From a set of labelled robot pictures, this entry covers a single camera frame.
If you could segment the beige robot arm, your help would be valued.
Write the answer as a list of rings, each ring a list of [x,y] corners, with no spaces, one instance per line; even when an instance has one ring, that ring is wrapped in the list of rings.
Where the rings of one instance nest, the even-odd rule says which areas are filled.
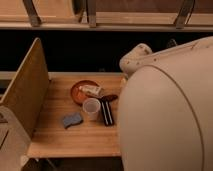
[[[124,171],[213,171],[213,36],[120,60]]]

